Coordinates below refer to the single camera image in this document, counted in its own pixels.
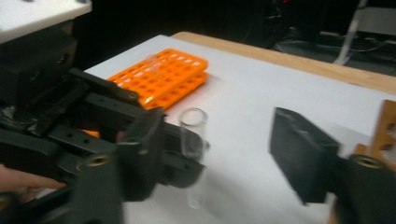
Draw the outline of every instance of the white surface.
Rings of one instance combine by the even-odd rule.
[[[370,142],[382,100],[396,100],[396,95],[166,36],[87,72],[107,78],[168,48],[209,62],[207,83],[167,111],[171,123],[177,123],[186,107],[199,107],[209,116],[208,202],[194,210],[187,205],[184,189],[158,186],[150,199],[125,204],[127,223],[327,223],[332,200],[302,206],[268,152],[275,107],[309,118],[338,139],[345,146],[341,154],[347,155],[357,143]]]
[[[72,20],[91,9],[91,0],[0,0],[0,44]]]

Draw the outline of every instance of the wooden table edge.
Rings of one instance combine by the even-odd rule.
[[[179,32],[171,37],[213,49],[220,49],[268,63],[305,71],[377,91],[396,94],[396,77],[364,71],[333,63],[324,63],[269,49],[262,49],[207,35]]]

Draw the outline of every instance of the orange test tube rack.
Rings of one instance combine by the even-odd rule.
[[[207,61],[175,49],[165,49],[107,80],[136,91],[146,109],[173,105],[207,80]]]

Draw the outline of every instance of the screw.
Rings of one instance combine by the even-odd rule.
[[[129,93],[129,95],[128,95],[128,97],[131,99],[131,100],[135,100],[135,99],[137,99],[137,93],[136,92],[131,92],[131,93]]]
[[[79,161],[79,162],[77,163],[77,165],[76,165],[76,169],[77,169],[78,171],[81,171],[81,167],[82,167],[82,162]]]
[[[103,155],[103,156],[97,156],[94,157],[92,159],[90,159],[87,163],[87,166],[101,166],[101,165],[105,165],[106,163],[108,163],[110,161],[110,157]]]

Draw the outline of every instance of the glass test tube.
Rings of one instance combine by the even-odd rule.
[[[188,108],[179,116],[181,151],[187,158],[203,162],[206,151],[207,114],[199,108]],[[205,169],[193,186],[187,188],[189,206],[200,208],[205,203]]]
[[[150,73],[155,76],[155,79],[157,80],[157,84],[161,87],[163,85],[163,76],[160,73],[161,63],[157,55],[149,55],[146,58],[146,61],[148,62],[148,69]]]

